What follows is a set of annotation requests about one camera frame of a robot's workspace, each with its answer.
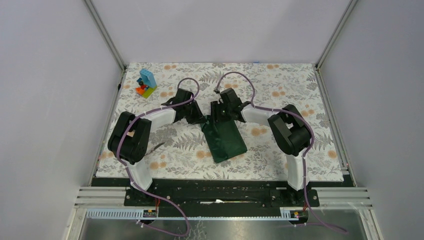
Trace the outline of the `dark green cloth napkin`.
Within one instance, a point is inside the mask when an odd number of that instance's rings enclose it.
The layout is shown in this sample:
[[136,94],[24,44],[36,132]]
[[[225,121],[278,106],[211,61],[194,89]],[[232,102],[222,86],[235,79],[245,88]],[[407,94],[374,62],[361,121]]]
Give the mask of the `dark green cloth napkin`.
[[214,163],[219,164],[248,151],[234,120],[214,122],[210,115],[201,124],[201,131]]

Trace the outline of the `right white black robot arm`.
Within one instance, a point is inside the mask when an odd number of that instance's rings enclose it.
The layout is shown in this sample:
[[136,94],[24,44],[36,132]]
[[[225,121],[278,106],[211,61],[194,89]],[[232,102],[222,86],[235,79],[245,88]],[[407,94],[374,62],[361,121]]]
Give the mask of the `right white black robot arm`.
[[301,205],[307,199],[308,183],[306,154],[314,141],[311,126],[299,110],[288,104],[283,108],[269,108],[242,102],[232,88],[214,90],[218,101],[211,102],[211,116],[216,122],[239,121],[255,123],[271,129],[279,149],[286,155],[288,166],[287,201],[293,206]]

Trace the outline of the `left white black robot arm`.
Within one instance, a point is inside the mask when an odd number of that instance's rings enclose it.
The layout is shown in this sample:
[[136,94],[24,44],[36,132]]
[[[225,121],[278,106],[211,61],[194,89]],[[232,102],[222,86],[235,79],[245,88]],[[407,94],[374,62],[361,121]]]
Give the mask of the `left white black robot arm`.
[[183,119],[192,125],[204,123],[205,117],[195,100],[197,95],[197,92],[179,88],[176,95],[159,108],[139,115],[124,111],[117,119],[107,148],[124,165],[130,185],[137,189],[135,197],[144,206],[155,200],[155,192],[150,188],[153,178],[143,160],[151,132]]

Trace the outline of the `floral patterned table mat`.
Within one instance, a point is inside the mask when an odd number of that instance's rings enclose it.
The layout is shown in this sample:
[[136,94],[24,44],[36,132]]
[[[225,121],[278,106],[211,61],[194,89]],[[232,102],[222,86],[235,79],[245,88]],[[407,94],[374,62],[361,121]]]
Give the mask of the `floral patterned table mat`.
[[[156,90],[144,98],[136,93],[140,70],[152,72]],[[128,66],[111,122],[124,112],[140,114],[172,98],[177,87],[195,91],[203,114],[218,97],[214,88],[232,88],[242,101],[282,108],[294,105],[313,129],[315,142],[307,153],[307,175],[314,182],[341,182],[343,173],[329,118],[312,64],[285,63],[137,63]],[[144,158],[153,178],[285,181],[288,164],[269,127],[237,123],[247,152],[214,163],[198,125],[181,120],[150,134],[148,150],[165,142]]]

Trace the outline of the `colourful toy brick build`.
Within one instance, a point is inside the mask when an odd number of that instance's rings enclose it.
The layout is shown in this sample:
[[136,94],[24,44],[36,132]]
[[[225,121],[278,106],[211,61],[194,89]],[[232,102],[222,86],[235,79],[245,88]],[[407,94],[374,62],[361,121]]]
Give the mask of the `colourful toy brick build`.
[[139,74],[140,77],[136,81],[138,87],[135,88],[135,91],[138,95],[147,99],[157,89],[157,83],[151,71],[143,68],[139,71]]

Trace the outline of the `aluminium rail right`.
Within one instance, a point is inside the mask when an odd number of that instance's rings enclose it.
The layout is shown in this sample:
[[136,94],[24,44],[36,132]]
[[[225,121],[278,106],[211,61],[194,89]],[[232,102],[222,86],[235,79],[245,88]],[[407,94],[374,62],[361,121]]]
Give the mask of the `aluminium rail right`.
[[321,209],[370,210],[373,208],[369,192],[365,187],[313,187]]

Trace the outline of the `aluminium rail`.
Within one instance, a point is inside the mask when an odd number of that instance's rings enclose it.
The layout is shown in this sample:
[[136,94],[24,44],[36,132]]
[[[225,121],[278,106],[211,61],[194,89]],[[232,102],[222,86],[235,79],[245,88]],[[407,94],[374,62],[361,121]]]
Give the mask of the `aluminium rail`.
[[365,187],[313,187],[321,209],[370,210],[373,208],[369,192]]
[[79,189],[76,206],[123,206],[126,199],[125,187],[85,186]]

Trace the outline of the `aluminium rail left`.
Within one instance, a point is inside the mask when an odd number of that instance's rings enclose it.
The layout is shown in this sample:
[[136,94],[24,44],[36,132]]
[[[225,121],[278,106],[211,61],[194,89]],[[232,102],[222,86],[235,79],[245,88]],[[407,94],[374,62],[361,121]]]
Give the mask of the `aluminium rail left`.
[[85,186],[79,189],[76,206],[123,206],[126,199],[125,187]]

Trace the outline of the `left aluminium frame post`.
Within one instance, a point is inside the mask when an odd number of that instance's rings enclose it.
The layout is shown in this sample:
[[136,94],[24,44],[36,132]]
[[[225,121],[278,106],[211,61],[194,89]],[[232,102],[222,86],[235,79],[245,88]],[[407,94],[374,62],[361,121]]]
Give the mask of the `left aluminium frame post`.
[[82,0],[85,7],[88,10],[96,28],[98,29],[100,36],[104,40],[108,50],[110,51],[114,61],[118,65],[121,71],[125,71],[127,69],[125,61],[123,60],[119,50],[117,49],[109,31],[107,30],[94,2],[92,0]]

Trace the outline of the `aluminium frame post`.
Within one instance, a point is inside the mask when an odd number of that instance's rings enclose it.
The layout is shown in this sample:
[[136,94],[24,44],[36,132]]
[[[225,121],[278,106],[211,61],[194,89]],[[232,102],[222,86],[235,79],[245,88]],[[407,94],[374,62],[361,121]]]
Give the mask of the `aluminium frame post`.
[[350,0],[348,2],[348,5],[347,5],[346,9],[344,10],[341,18],[339,19],[333,33],[331,34],[329,41],[327,42],[322,54],[320,55],[318,61],[315,64],[315,67],[318,71],[324,65],[328,55],[330,54],[334,44],[336,43],[337,39],[339,38],[339,35],[341,34],[345,24],[347,23],[350,15],[354,11],[358,2],[359,2],[359,0]]
[[125,71],[127,69],[125,61],[123,60],[119,50],[117,49],[109,31],[107,30],[94,2],[92,0],[82,0],[85,7],[88,10],[96,28],[98,29],[100,36],[104,40],[108,50],[110,51],[114,61],[118,65],[121,71]]

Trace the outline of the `right aluminium frame post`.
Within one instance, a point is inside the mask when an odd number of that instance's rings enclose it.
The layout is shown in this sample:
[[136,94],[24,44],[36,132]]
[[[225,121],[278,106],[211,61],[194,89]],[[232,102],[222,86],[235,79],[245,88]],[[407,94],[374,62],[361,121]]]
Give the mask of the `right aluminium frame post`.
[[348,5],[347,5],[346,9],[344,10],[341,18],[339,19],[333,33],[331,34],[329,41],[327,42],[322,54],[320,55],[318,61],[315,64],[315,67],[318,71],[324,65],[328,55],[330,54],[334,44],[336,43],[337,39],[339,38],[339,35],[341,34],[345,24],[347,23],[350,15],[354,11],[358,2],[359,2],[359,0],[350,0],[348,2]]

